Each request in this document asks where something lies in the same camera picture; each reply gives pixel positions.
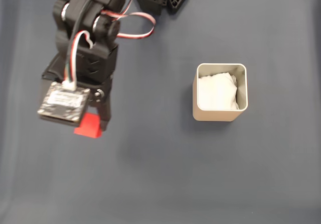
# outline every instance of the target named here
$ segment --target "red block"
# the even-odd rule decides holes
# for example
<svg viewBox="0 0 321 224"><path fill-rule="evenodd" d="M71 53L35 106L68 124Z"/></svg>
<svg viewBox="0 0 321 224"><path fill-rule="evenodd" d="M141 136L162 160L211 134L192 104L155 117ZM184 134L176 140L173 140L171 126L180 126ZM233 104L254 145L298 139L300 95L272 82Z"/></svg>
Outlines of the red block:
<svg viewBox="0 0 321 224"><path fill-rule="evenodd" d="M75 129L75 134L90 138L101 137L100 118L98 115L85 113L80 126Z"/></svg>

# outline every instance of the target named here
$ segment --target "white tissue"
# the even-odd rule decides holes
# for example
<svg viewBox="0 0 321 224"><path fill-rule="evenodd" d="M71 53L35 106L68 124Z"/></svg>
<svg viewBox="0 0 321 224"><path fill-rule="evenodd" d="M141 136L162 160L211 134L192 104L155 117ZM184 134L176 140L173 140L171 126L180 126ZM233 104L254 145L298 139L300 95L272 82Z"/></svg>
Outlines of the white tissue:
<svg viewBox="0 0 321 224"><path fill-rule="evenodd" d="M203 109L236 110L236 77L220 73L199 79L199 106Z"/></svg>

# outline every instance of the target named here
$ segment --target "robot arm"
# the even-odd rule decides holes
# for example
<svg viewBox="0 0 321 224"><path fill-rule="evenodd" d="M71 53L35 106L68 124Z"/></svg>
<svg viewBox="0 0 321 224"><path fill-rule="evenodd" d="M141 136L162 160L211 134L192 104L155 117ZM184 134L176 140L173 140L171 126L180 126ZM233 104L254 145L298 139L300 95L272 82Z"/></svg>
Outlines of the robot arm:
<svg viewBox="0 0 321 224"><path fill-rule="evenodd" d="M57 55L42 74L43 101L38 110L41 118L62 124L80 126L87 107L97 109L100 131L105 131L111 118L110 92L116 66L118 45L115 39L120 22L102 11L122 13L126 0L57 0L53 15L57 25ZM172 0L138 0L142 9L156 14L164 2ZM77 86L70 91L63 86L70 68L71 46L76 34L86 31L94 45L88 48L80 39L76 51Z"/></svg>

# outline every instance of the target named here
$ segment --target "container rim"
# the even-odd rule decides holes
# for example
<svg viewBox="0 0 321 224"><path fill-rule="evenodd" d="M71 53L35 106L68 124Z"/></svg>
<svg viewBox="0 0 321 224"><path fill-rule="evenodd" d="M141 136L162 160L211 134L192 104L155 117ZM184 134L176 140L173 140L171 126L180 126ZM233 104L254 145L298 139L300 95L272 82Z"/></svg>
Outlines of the container rim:
<svg viewBox="0 0 321 224"><path fill-rule="evenodd" d="M244 68L244 75L245 75L245 95L246 95L246 105L243 109L204 109L201 108L199 105L199 95L198 95L198 89L199 89L199 68L202 65L238 65L238 66L242 66ZM196 76L197 76L197 80L196 80L196 88L197 88L197 107L202 110L202 111L229 111L229 112L243 112L247 109L248 107L248 95L247 95L247 70L246 67L242 64L242 63L201 63L196 70Z"/></svg>

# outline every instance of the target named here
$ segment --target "wire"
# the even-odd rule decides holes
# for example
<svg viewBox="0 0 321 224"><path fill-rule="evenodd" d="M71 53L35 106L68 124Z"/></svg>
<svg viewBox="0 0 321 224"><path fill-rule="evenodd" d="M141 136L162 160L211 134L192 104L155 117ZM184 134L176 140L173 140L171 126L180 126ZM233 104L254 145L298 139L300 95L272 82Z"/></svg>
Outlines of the wire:
<svg viewBox="0 0 321 224"><path fill-rule="evenodd" d="M145 34L138 34L138 35L137 34L118 33L117 37L119 37L119 38L127 38L127 39L142 39L142 38L149 37L154 32L155 25L156 25L156 20L150 14L143 13L143 12L134 12L134 13L130 13L128 15L125 15L126 12L129 9L129 7L130 7L132 1L133 0L129 0L127 6L124 8L124 10L121 13L115 13L115 12L108 11L108 10L102 10L101 13L115 18L114 21L117 21L117 20L119 20L121 18L125 18L125 17L128 17L128 16L144 17L144 18L150 20L153 23L153 27L149 32L147 32Z"/></svg>
<svg viewBox="0 0 321 224"><path fill-rule="evenodd" d="M120 13L121 15L126 14L126 12L128 11L128 9L129 9L129 7L130 7L130 5L131 5L132 1L133 1L133 0L129 0L129 2L128 2L127 6L125 7L125 9L124 9L124 10L122 10L122 12Z"/></svg>
<svg viewBox="0 0 321 224"><path fill-rule="evenodd" d="M71 48L71 55L70 55L70 63L71 63L71 72L72 72L72 81L69 81L66 79L67 77L67 66L65 67L65 81L63 82L63 86L65 89L69 89L71 91L75 91L77 87L77 75L76 75L76 58L77 58L77 48L79 45L79 41L82 35L85 35L86 41L89 44L89 49L91 49L94 46L94 43L90 39L90 33L88 31L81 31L78 32Z"/></svg>
<svg viewBox="0 0 321 224"><path fill-rule="evenodd" d="M63 81L63 86L65 89L69 89L71 91L75 91L76 87L77 87L76 58L77 58L77 48L78 48L81 36L83 34L85 35L86 41L89 44L89 49L91 49L94 45L94 43L90 39L90 33L88 31L81 31L81 32L76 33L77 30L79 29L81 19L83 18L83 15L86 12L86 9L90 4L90 1L91 0L87 0L84 4L83 8L81 9L79 17L78 17L77 21L75 22L72 36L70 38L70 39L73 39L73 41L70 40L69 45L68 45L68 52L67 52L67 59L66 59L66 66L65 66L65 80ZM144 17L153 23L153 28L149 32L147 32L145 34L138 34L138 35L118 33L117 37L127 38L127 39L141 39L141 38L149 37L155 29L156 20L150 14L143 13L143 12L134 12L134 13L130 13L128 15L125 15L125 13L128 11L128 9L130 7L132 1L133 0L129 0L127 6L124 8L124 10L122 10L121 13L115 13L115 12L107 11L107 10L101 11L101 13L115 18L114 19L115 21L119 20L121 18L128 17L128 16Z"/></svg>
<svg viewBox="0 0 321 224"><path fill-rule="evenodd" d="M81 21L82 21L83 17L85 16L87 8L91 4L91 1L92 0L86 0L84 5L82 6L82 8L79 12L79 16L74 24L72 34L70 36L70 41L69 41L68 49L67 49L67 57L66 57L66 65L68 66L67 74L68 74L69 82L71 82L71 67L70 67L70 60L69 59L70 59L71 50L72 50L72 46L73 46L73 40L75 39L75 37L79 31Z"/></svg>
<svg viewBox="0 0 321 224"><path fill-rule="evenodd" d="M108 15L110 17L117 18L117 19L129 17L129 16L140 16L140 17L144 17L144 18L150 20L153 23L152 29L147 33L144 33L144 34L118 33L117 37L119 37L119 38L142 39L142 38L149 37L154 32L155 25L156 25L156 20L150 14L147 14L147 13L144 13L144 12L133 12L133 13L129 13L128 15L122 15L122 14L118 14L118 13L111 12L111 11L102 11L102 13L106 14L106 15Z"/></svg>

